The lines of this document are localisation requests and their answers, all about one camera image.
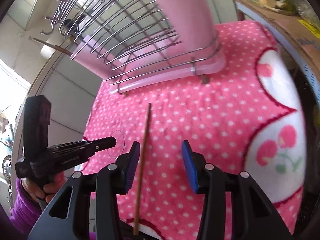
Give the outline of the pink drip tray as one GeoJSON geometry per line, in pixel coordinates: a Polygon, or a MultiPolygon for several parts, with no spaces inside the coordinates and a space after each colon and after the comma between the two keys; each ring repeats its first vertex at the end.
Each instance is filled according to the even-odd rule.
{"type": "Polygon", "coordinates": [[[166,39],[156,42],[168,59],[165,61],[155,47],[149,45],[132,55],[116,59],[106,49],[95,51],[99,43],[87,35],[71,54],[71,59],[81,64],[110,85],[110,93],[124,93],[156,83],[190,76],[214,74],[226,67],[226,57],[222,47],[208,58],[200,59],[200,52],[186,53],[182,44],[169,45],[166,39]]]}

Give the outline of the cardboard box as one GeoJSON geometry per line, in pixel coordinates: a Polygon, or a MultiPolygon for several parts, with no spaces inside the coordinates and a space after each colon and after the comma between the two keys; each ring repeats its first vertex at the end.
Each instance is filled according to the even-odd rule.
{"type": "Polygon", "coordinates": [[[302,20],[261,8],[247,0],[236,0],[237,9],[260,22],[289,53],[306,77],[319,103],[319,38],[302,20]]]}

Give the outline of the brown wooden chopstick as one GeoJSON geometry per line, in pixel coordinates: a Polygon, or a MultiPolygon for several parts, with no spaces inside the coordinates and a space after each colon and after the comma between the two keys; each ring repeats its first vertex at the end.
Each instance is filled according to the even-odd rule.
{"type": "Polygon", "coordinates": [[[64,49],[64,48],[62,48],[62,47],[60,47],[60,46],[53,45],[53,44],[49,44],[48,42],[44,42],[44,41],[42,41],[42,40],[40,40],[40,39],[38,39],[38,38],[35,38],[35,37],[32,37],[31,39],[32,39],[33,41],[35,41],[35,42],[38,42],[38,43],[43,44],[43,45],[45,45],[45,46],[48,46],[48,47],[50,47],[50,48],[52,48],[52,49],[55,49],[55,50],[57,50],[57,51],[59,51],[59,52],[61,52],[61,53],[63,53],[63,54],[66,54],[66,55],[68,55],[68,56],[71,56],[71,55],[72,55],[72,53],[71,53],[70,51],[68,51],[68,50],[66,50],[66,49],[64,49]]]}
{"type": "Polygon", "coordinates": [[[142,183],[143,183],[143,174],[144,174],[144,166],[145,166],[145,155],[146,155],[146,148],[149,139],[149,130],[150,130],[150,121],[151,121],[151,110],[152,104],[148,104],[148,112],[146,116],[146,123],[145,123],[145,131],[143,137],[143,144],[140,151],[140,169],[139,175],[137,179],[137,194],[136,194],[136,206],[135,206],[135,217],[133,221],[133,234],[136,236],[139,234],[139,210],[140,210],[140,201],[142,195],[142,183]]]}

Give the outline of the white rice cooker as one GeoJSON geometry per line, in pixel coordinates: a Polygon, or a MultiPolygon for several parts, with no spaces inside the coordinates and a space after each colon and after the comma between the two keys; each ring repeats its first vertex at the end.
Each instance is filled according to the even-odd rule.
{"type": "MultiPolygon", "coordinates": [[[[56,32],[56,33],[53,33],[52,35],[50,35],[44,41],[51,44],[51,45],[60,46],[61,44],[63,44],[64,38],[59,32],[56,32]]],[[[55,51],[56,51],[55,49],[50,48],[47,45],[43,45],[42,49],[40,51],[40,54],[44,59],[48,60],[55,53],[55,51]]]]}

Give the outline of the clear plastic spoon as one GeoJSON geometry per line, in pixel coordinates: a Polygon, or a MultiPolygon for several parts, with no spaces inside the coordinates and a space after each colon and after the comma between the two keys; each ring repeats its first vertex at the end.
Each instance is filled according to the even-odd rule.
{"type": "Polygon", "coordinates": [[[115,162],[117,157],[124,153],[125,150],[125,137],[121,130],[115,130],[111,133],[111,137],[116,139],[116,145],[113,148],[107,150],[109,158],[112,162],[115,162]]]}

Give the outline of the pink utensil cup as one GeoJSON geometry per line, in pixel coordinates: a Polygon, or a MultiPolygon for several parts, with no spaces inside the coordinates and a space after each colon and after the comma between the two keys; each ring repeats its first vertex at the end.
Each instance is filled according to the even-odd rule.
{"type": "Polygon", "coordinates": [[[208,58],[217,48],[214,22],[206,0],[156,0],[178,33],[184,49],[197,59],[208,58]]]}

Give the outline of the pink polka dot towel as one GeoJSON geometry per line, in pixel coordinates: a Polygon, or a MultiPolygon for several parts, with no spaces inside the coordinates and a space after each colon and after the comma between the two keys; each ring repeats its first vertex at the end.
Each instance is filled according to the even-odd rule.
{"type": "MultiPolygon", "coordinates": [[[[217,26],[226,67],[203,84],[198,77],[110,93],[103,82],[84,138],[121,130],[127,152],[142,141],[146,109],[152,118],[140,205],[141,229],[160,239],[195,239],[203,196],[193,193],[181,146],[191,148],[224,172],[247,171],[294,231],[305,177],[306,136],[301,103],[272,34],[259,22],[217,26]]],[[[112,163],[94,155],[83,173],[112,163]]]]}

